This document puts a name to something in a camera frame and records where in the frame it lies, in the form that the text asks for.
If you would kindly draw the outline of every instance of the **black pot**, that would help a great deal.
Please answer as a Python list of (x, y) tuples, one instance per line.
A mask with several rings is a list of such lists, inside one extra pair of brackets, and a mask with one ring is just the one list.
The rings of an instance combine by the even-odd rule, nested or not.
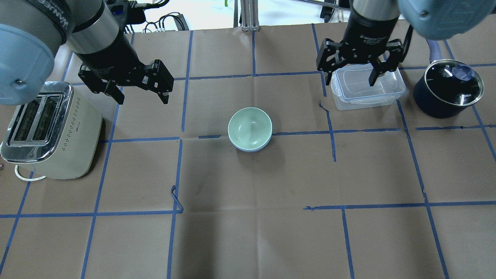
[(415, 102), (437, 118), (459, 114), (482, 97), (484, 85), (468, 65), (456, 60), (438, 60), (427, 67), (413, 90)]

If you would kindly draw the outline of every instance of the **clear plastic container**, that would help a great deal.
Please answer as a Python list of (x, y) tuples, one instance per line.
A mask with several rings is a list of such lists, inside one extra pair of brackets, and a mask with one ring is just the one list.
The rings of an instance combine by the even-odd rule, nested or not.
[(372, 65), (352, 65), (332, 74), (331, 89), (338, 110), (390, 105), (406, 92), (400, 71), (386, 72), (374, 86), (369, 85)]

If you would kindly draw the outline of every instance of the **plastic container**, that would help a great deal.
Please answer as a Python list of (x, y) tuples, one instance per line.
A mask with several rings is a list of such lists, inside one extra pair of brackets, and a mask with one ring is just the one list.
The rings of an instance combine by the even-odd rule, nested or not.
[(390, 105), (406, 92), (400, 71), (386, 72), (374, 86), (369, 85), (372, 65), (352, 65), (336, 70), (331, 89), (338, 110), (352, 110)]
[(237, 149), (256, 152), (269, 143), (272, 137), (272, 121), (266, 112), (259, 108), (244, 108), (231, 117), (227, 133)]

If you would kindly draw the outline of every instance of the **bowl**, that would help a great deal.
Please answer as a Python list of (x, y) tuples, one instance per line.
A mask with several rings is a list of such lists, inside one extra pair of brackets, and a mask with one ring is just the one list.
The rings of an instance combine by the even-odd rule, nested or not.
[(229, 121), (227, 133), (231, 143), (244, 152), (264, 148), (272, 137), (272, 121), (259, 108), (238, 110)]

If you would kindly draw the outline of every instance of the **metal frame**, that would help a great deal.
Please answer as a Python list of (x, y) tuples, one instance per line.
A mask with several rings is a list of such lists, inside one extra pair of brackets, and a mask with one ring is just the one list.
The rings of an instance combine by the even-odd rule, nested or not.
[(241, 1), (241, 29), (245, 32), (258, 31), (258, 0)]

